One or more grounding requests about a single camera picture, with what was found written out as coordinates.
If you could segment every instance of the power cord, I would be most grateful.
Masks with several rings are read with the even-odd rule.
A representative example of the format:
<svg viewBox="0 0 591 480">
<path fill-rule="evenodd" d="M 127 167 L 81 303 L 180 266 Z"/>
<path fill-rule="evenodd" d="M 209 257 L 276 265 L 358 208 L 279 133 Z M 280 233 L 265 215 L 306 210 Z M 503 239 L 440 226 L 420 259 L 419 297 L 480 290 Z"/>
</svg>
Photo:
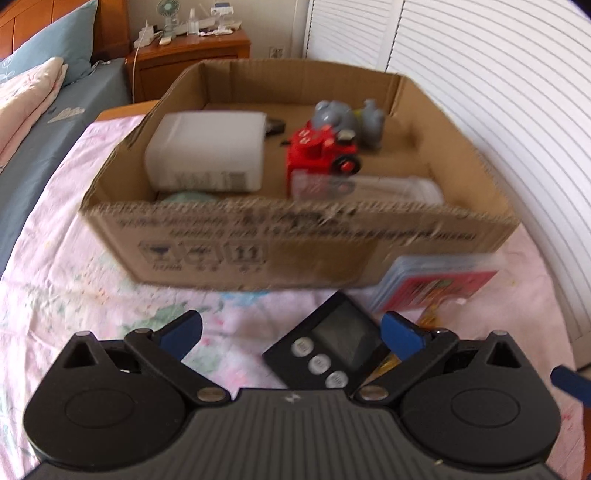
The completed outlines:
<svg viewBox="0 0 591 480">
<path fill-rule="evenodd" d="M 138 61 L 138 53 L 140 48 L 142 48 L 142 42 L 144 41 L 144 37 L 146 35 L 146 31 L 147 29 L 144 28 L 144 30 L 142 31 L 142 36 L 139 38 L 139 47 L 135 50 L 135 55 L 134 55 L 134 68 L 132 70 L 132 74 L 131 74 L 131 103 L 135 103 L 135 64 Z M 156 32 L 154 34 L 154 37 L 152 38 L 152 41 L 154 41 L 156 38 L 158 38 L 160 35 L 162 35 L 162 31 Z"/>
</svg>

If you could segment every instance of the white louvered door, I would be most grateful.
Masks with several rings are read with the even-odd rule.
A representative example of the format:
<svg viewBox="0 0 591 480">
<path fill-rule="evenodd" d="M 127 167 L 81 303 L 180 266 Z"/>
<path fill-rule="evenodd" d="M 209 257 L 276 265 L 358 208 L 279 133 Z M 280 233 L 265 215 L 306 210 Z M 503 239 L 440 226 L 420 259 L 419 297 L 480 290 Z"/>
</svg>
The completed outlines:
<svg viewBox="0 0 591 480">
<path fill-rule="evenodd" d="M 589 20 L 568 0 L 404 0 L 388 71 L 506 183 L 557 280 L 577 366 L 591 362 Z"/>
<path fill-rule="evenodd" d="M 400 8 L 395 0 L 310 0 L 303 56 L 385 70 Z"/>
</svg>

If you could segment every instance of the blue handle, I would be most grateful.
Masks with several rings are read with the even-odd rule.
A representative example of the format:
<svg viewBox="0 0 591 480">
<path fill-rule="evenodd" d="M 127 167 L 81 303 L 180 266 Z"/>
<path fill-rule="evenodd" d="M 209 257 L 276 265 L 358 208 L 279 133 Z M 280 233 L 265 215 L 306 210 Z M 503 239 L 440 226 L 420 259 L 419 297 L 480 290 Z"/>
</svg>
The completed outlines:
<svg viewBox="0 0 591 480">
<path fill-rule="evenodd" d="M 552 370 L 550 381 L 563 392 L 576 398 L 585 407 L 591 407 L 591 381 L 577 372 L 573 372 L 564 365 L 559 365 Z"/>
<path fill-rule="evenodd" d="M 396 312 L 382 318 L 382 341 L 401 361 L 425 348 L 428 333 Z"/>
<path fill-rule="evenodd" d="M 195 310 L 189 310 L 155 334 L 159 340 L 158 346 L 180 361 L 197 345 L 202 333 L 201 315 Z"/>
</svg>

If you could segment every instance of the small desk fan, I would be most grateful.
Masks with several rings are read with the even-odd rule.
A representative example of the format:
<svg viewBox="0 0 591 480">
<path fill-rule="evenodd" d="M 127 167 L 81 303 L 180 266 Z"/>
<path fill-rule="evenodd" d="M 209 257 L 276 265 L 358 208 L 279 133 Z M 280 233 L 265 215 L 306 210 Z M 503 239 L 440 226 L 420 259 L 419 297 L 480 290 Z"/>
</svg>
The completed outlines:
<svg viewBox="0 0 591 480">
<path fill-rule="evenodd" d="M 163 37 L 175 37 L 174 27 L 178 25 L 178 0 L 160 0 L 156 7 L 157 12 L 164 17 Z"/>
</svg>

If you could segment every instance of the pink bedsheet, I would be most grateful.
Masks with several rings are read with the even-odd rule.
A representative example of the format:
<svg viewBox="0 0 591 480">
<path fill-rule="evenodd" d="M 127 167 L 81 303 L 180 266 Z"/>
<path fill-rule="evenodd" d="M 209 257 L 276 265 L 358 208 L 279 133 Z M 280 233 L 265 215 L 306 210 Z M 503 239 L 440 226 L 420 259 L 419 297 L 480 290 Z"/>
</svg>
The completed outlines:
<svg viewBox="0 0 591 480">
<path fill-rule="evenodd" d="M 37 463 L 22 429 L 27 400 L 61 347 L 78 330 L 121 338 L 158 329 L 187 309 L 202 313 L 202 341 L 185 363 L 236 393 L 281 384 L 260 354 L 332 292 L 215 293 L 134 284 L 77 215 L 113 146 L 139 118 L 86 130 L 49 181 L 0 281 L 0 478 L 21 478 Z M 448 305 L 443 322 L 464 338 L 508 330 L 547 381 L 573 355 L 553 286 L 524 228 L 501 249 L 507 267 L 467 304 Z M 582 408 L 552 389 L 563 428 L 549 464 L 578 480 L 584 456 Z"/>
</svg>

